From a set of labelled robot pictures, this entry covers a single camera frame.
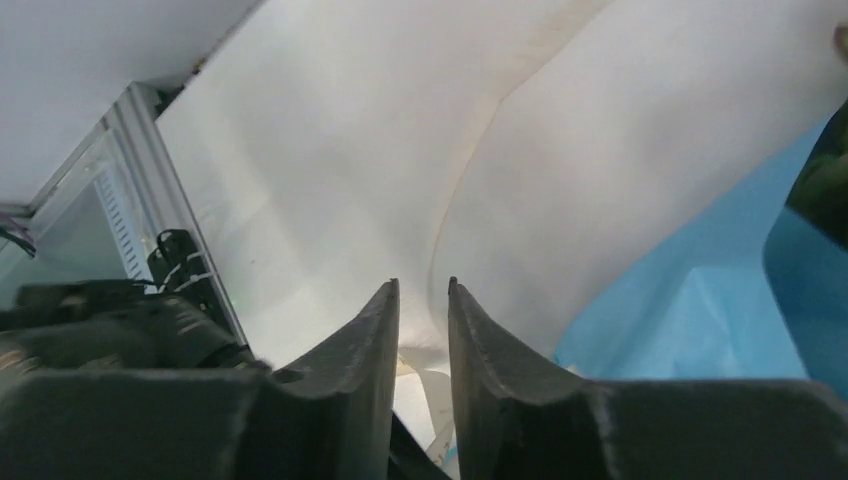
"cable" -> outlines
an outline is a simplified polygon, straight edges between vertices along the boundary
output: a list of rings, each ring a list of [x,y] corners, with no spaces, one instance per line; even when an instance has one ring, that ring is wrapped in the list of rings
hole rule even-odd
[[[30,258],[35,258],[35,247],[26,240],[18,237],[17,235],[9,233],[4,228],[0,228],[0,238],[5,238],[6,240],[14,243],[18,247],[20,247],[21,250],[26,252],[26,254],[29,255]]]
[[[26,227],[17,222],[12,216],[7,215],[5,213],[0,213],[0,222],[7,223],[11,225],[15,230],[18,231],[18,234],[27,241],[30,245],[35,245],[35,240],[27,231]]]

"black mechanical part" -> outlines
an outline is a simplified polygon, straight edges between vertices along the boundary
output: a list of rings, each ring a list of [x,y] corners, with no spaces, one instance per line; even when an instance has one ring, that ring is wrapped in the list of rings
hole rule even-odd
[[[136,280],[24,286],[18,290],[16,307],[0,311],[0,331],[80,322],[144,298],[147,286]]]
[[[221,300],[212,283],[203,253],[186,230],[165,230],[156,237],[157,249],[147,264],[155,283],[165,293],[176,293],[209,316],[215,324],[233,336]]]
[[[848,408],[792,380],[595,382],[541,357],[451,279],[462,478],[848,478]]]
[[[7,332],[11,339],[46,336],[53,347],[66,338],[73,341],[62,348],[99,356],[104,344],[123,352],[109,330],[119,327],[144,333],[157,361],[172,366],[103,371],[77,357],[60,366],[78,370],[20,369],[20,358],[7,357],[17,361],[0,363],[2,478],[385,478],[398,306],[393,280],[351,322],[273,374],[259,362],[194,368],[235,340],[196,310],[191,321],[201,325],[187,333],[199,334],[181,335],[195,323],[179,323],[180,312],[193,307],[174,296],[26,335]],[[100,337],[81,338],[104,325]],[[51,337],[44,334],[50,329],[73,331]],[[7,353],[19,352],[11,345]],[[44,354],[41,347],[33,350]]]
[[[391,410],[396,280],[276,372],[179,295],[66,310],[58,290],[54,313],[32,293],[0,332],[4,480],[446,478]],[[827,387],[585,380],[455,279],[449,296],[465,479],[848,478],[848,407]]]

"zip tie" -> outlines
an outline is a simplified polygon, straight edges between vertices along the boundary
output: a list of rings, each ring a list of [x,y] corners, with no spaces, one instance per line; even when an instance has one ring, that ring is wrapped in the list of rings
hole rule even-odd
[[[183,264],[182,264],[182,263],[178,263],[176,267],[172,268],[172,269],[171,269],[171,271],[170,271],[170,272],[168,272],[168,274],[167,274],[167,275],[165,275],[165,279],[164,279],[164,280],[162,280],[162,286],[161,286],[161,287],[159,287],[159,293],[162,293],[162,292],[164,292],[164,291],[165,291],[165,287],[167,287],[167,286],[168,286],[168,281],[169,281],[169,280],[171,279],[171,277],[172,277],[172,276],[174,276],[174,274],[175,274],[175,273],[177,273],[177,271],[179,271],[179,269],[181,269],[181,268],[183,268]]]
[[[184,289],[186,289],[188,286],[190,286],[191,284],[193,284],[193,283],[197,283],[197,282],[199,282],[200,280],[204,280],[204,279],[206,279],[206,278],[210,278],[211,276],[212,276],[212,274],[211,274],[211,273],[204,273],[204,274],[202,274],[202,275],[192,275],[192,276],[191,276],[191,280],[189,280],[189,281],[187,281],[186,283],[184,283],[184,284],[180,285],[179,287],[175,288],[175,289],[174,289],[174,293],[177,293],[177,292],[179,292],[179,291],[181,291],[181,290],[184,290]]]

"white fabric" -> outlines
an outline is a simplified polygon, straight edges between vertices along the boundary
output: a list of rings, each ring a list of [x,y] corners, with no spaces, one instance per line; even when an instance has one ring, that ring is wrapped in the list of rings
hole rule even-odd
[[[283,365],[398,277],[400,354],[449,373],[457,275],[549,355],[848,95],[844,0],[608,3],[264,5],[158,122],[254,349]],[[395,406],[427,446],[445,417],[424,405],[449,393],[403,378]]]

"black cable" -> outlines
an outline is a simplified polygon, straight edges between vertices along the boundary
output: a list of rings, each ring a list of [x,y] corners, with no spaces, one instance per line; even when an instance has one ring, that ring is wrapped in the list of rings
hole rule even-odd
[[[18,247],[20,247],[21,250],[26,252],[26,254],[29,255],[30,258],[35,258],[34,246],[29,244],[26,240],[18,237],[17,235],[10,233],[3,227],[0,227],[0,238],[5,238],[6,240],[14,243]]]

